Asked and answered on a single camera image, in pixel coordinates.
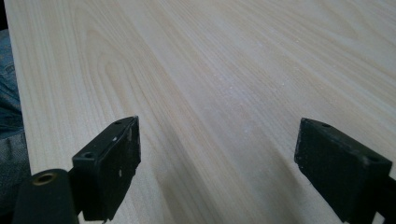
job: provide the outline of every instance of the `screw hole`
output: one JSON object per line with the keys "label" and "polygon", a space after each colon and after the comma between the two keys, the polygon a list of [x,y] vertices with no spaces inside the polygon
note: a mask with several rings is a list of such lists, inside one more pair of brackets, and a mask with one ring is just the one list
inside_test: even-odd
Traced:
{"label": "screw hole", "polygon": [[92,158],[93,157],[93,153],[91,153],[91,152],[86,152],[86,153],[84,153],[84,154],[82,154],[82,157],[85,157],[85,158]]}
{"label": "screw hole", "polygon": [[46,174],[43,174],[43,175],[35,178],[35,180],[33,181],[33,184],[36,186],[46,185],[49,182],[51,182],[52,180],[54,180],[55,177],[56,177],[55,173],[46,173]]}

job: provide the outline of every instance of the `blue fabric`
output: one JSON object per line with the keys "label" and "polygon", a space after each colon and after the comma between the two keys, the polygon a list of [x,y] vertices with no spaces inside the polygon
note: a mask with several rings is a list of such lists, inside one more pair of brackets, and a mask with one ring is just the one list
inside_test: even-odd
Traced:
{"label": "blue fabric", "polygon": [[0,222],[11,214],[30,176],[20,96],[8,30],[0,31]]}
{"label": "blue fabric", "polygon": [[23,132],[21,102],[8,30],[0,31],[0,139]]}

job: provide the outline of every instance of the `wood grain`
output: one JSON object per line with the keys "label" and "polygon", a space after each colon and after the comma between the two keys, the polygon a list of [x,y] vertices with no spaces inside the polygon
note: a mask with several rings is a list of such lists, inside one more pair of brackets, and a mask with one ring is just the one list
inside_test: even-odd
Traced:
{"label": "wood grain", "polygon": [[396,161],[392,0],[6,6],[33,173],[140,117],[113,223],[340,223],[293,162],[301,117]]}

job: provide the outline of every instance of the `black clamp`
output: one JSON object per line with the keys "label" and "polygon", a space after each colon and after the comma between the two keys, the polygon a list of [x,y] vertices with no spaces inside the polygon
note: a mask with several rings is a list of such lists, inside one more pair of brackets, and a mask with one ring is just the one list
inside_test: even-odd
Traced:
{"label": "black clamp", "polygon": [[120,119],[73,157],[73,169],[40,172],[20,188],[12,223],[113,219],[140,163],[139,119]]}

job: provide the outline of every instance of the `wooden board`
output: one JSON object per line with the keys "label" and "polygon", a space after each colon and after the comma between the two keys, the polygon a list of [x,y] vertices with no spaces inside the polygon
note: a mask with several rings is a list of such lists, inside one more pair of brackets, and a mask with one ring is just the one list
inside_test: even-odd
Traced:
{"label": "wooden board", "polygon": [[392,0],[6,7],[33,173],[140,117],[113,223],[340,223],[293,161],[301,117],[396,161]]}

